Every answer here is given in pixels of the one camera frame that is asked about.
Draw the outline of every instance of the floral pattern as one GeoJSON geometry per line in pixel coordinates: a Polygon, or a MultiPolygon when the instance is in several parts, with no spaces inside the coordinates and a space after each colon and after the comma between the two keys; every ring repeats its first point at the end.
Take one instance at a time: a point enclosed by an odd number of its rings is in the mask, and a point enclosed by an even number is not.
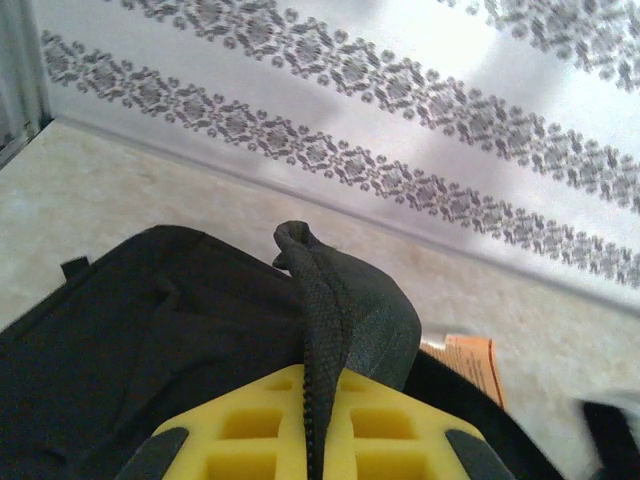
{"type": "MultiPolygon", "coordinates": [[[[628,248],[576,232],[569,225],[411,169],[323,132],[310,132],[308,127],[294,125],[288,119],[253,111],[247,104],[211,95],[195,85],[182,86],[178,79],[164,78],[148,67],[137,69],[131,62],[116,61],[99,50],[87,53],[84,45],[68,45],[59,35],[45,31],[42,44],[47,74],[55,84],[75,86],[80,92],[109,102],[118,99],[126,108],[206,132],[210,137],[284,160],[303,171],[322,173],[328,179],[357,186],[479,235],[490,235],[496,241],[640,288],[640,254],[628,248]]],[[[484,128],[482,119],[478,122],[476,133],[484,128]]]]}
{"type": "MultiPolygon", "coordinates": [[[[632,4],[584,0],[570,8],[561,0],[438,1],[474,15],[484,9],[497,28],[511,26],[514,35],[530,36],[538,48],[556,48],[587,70],[600,68],[601,76],[611,78],[617,69],[619,85],[640,88],[640,16],[632,4]],[[613,36],[613,31],[620,33],[613,36]],[[615,41],[609,45],[607,39],[615,41]]],[[[465,88],[459,80],[441,78],[435,70],[425,71],[411,59],[397,59],[389,50],[378,52],[364,39],[350,40],[342,30],[330,32],[314,18],[301,20],[292,9],[279,12],[275,0],[121,2],[146,17],[159,22],[171,18],[176,28],[192,29],[211,42],[220,39],[226,48],[242,49],[256,60],[375,103],[407,121],[640,213],[640,164],[630,155],[573,130],[564,131],[503,99],[465,88]]],[[[49,62],[51,68],[67,71],[64,59],[59,61],[60,65],[49,62]]]]}
{"type": "Polygon", "coordinates": [[[510,30],[532,47],[598,71],[627,92],[640,89],[640,7],[629,0],[438,0],[510,30]]]}

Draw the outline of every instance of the floor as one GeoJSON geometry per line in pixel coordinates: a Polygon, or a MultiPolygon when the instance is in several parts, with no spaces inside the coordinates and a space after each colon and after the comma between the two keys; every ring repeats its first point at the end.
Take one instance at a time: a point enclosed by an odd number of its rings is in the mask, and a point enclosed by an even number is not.
{"type": "Polygon", "coordinates": [[[591,461],[574,399],[640,390],[631,314],[59,121],[0,172],[0,199],[0,328],[63,282],[60,263],[96,259],[149,226],[200,229],[270,262],[274,228],[300,219],[389,273],[425,329],[493,338],[510,413],[567,478],[591,461]]]}

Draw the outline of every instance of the orange label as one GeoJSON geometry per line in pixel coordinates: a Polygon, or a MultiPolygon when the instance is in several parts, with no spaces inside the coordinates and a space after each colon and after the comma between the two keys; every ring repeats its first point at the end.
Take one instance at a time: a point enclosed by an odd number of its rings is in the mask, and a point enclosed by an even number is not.
{"type": "Polygon", "coordinates": [[[447,335],[443,346],[423,342],[420,348],[465,377],[506,410],[490,338],[447,335]]]}

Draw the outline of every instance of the decorative border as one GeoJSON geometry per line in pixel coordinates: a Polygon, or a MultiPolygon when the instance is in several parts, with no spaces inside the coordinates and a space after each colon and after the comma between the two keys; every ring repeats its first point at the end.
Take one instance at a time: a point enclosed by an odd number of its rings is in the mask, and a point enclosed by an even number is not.
{"type": "MultiPolygon", "coordinates": [[[[544,9],[550,0],[508,1],[544,9]]],[[[191,30],[210,42],[220,39],[226,48],[241,49],[247,57],[269,61],[325,87],[333,85],[339,93],[359,96],[447,136],[457,135],[461,142],[495,151],[521,167],[640,213],[640,164],[631,155],[573,130],[563,131],[556,123],[547,125],[534,113],[466,89],[454,78],[443,79],[433,69],[423,71],[409,58],[396,59],[389,50],[377,52],[371,42],[349,40],[342,30],[329,32],[324,22],[300,21],[295,10],[281,13],[275,0],[121,0],[121,5],[158,22],[171,20],[175,28],[191,30]]]]}
{"type": "Polygon", "coordinates": [[[640,7],[629,0],[438,0],[510,30],[626,92],[640,89],[640,7]]]}
{"type": "Polygon", "coordinates": [[[79,42],[68,45],[60,35],[42,34],[45,67],[51,82],[75,87],[98,98],[118,100],[126,108],[177,123],[194,132],[219,137],[265,157],[284,160],[309,173],[323,173],[363,192],[406,204],[443,221],[473,229],[481,235],[520,246],[532,253],[588,270],[620,284],[640,288],[640,254],[576,232],[573,227],[545,220],[501,200],[482,196],[436,175],[375,155],[323,132],[311,132],[282,117],[253,111],[237,100],[210,95],[204,88],[181,85],[157,70],[135,68],[109,53],[87,53],[79,42]]]}

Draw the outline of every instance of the black backpack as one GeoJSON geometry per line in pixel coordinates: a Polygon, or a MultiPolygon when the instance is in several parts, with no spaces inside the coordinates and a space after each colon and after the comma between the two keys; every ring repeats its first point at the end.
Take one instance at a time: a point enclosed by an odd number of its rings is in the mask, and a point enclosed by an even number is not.
{"type": "MultiPolygon", "coordinates": [[[[389,277],[302,222],[275,237],[274,264],[291,277],[177,226],[66,265],[67,282],[0,334],[0,478],[113,479],[165,420],[305,360],[347,366],[468,421],[515,478],[562,478],[498,405],[418,351],[417,316],[389,277]],[[336,313],[342,323],[309,333],[336,313]],[[372,328],[411,348],[374,365],[367,352],[387,358],[391,347],[372,343],[372,328]]],[[[315,396],[320,436],[335,390],[323,381],[306,399],[315,396]]]]}

